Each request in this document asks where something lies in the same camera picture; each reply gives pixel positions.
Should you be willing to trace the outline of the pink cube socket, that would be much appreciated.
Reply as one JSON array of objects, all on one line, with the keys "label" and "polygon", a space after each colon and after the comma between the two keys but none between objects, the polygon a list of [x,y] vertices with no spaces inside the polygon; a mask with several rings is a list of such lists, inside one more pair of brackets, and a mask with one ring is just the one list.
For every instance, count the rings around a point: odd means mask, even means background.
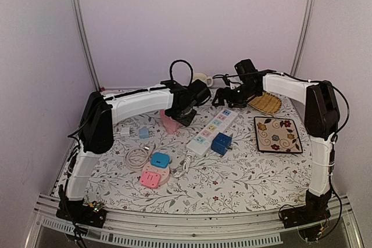
[{"label": "pink cube socket", "polygon": [[173,120],[171,117],[166,116],[165,111],[160,111],[161,122],[168,134],[175,134],[180,127],[180,123]]}]

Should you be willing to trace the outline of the white multicolour power strip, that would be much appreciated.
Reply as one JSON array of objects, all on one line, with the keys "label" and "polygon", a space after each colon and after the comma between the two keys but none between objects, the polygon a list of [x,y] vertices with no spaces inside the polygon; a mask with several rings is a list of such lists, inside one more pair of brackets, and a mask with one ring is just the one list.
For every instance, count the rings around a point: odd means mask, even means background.
[{"label": "white multicolour power strip", "polygon": [[229,126],[238,117],[238,113],[230,109],[221,110],[187,145],[187,151],[204,156],[210,149],[214,138],[221,132],[227,131]]}]

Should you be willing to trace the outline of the light blue charger plug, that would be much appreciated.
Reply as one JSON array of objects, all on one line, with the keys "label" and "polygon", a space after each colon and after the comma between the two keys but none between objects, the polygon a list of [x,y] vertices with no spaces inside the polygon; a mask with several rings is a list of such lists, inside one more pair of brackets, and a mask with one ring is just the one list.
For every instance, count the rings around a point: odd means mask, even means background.
[{"label": "light blue charger plug", "polygon": [[140,128],[139,130],[138,130],[138,137],[140,138],[140,139],[147,139],[147,138],[149,138],[149,130],[147,129],[147,128]]}]

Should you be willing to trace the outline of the dark blue cube socket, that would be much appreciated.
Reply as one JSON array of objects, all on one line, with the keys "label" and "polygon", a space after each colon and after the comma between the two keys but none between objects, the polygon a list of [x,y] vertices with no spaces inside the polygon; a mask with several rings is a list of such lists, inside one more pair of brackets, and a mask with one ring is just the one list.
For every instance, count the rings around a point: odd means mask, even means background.
[{"label": "dark blue cube socket", "polygon": [[211,150],[224,156],[232,143],[232,136],[219,132],[212,140]]}]

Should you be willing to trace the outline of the small white charger plug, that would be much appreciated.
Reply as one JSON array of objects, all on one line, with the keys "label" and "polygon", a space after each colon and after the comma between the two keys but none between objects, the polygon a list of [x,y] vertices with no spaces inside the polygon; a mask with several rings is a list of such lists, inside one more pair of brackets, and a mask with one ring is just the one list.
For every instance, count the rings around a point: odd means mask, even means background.
[{"label": "small white charger plug", "polygon": [[131,127],[121,127],[119,134],[123,137],[131,137],[134,135],[134,131]]}]

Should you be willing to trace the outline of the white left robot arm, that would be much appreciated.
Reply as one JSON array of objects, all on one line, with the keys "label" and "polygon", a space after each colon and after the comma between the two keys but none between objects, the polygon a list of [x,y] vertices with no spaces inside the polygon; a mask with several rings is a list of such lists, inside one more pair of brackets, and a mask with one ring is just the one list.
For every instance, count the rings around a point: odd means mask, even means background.
[{"label": "white left robot arm", "polygon": [[68,158],[67,180],[59,185],[60,202],[56,216],[74,226],[102,228],[107,212],[99,202],[84,203],[84,192],[95,165],[114,143],[115,124],[139,114],[164,110],[166,116],[189,126],[196,115],[201,88],[195,82],[183,86],[174,80],[155,87],[138,89],[110,97],[90,94],[79,128],[69,135],[77,145]]}]

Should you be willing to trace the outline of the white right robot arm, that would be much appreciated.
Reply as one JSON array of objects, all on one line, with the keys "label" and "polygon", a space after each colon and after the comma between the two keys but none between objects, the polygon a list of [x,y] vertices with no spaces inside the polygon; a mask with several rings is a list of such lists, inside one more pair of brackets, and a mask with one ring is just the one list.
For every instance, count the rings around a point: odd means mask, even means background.
[{"label": "white right robot arm", "polygon": [[241,85],[236,89],[219,88],[212,100],[215,107],[245,107],[264,92],[279,94],[302,103],[304,126],[311,141],[312,174],[306,191],[305,205],[279,209],[285,228],[320,222],[330,217],[328,201],[336,192],[332,184],[335,150],[340,126],[336,94],[340,91],[329,81],[303,80],[273,70],[239,74]]}]

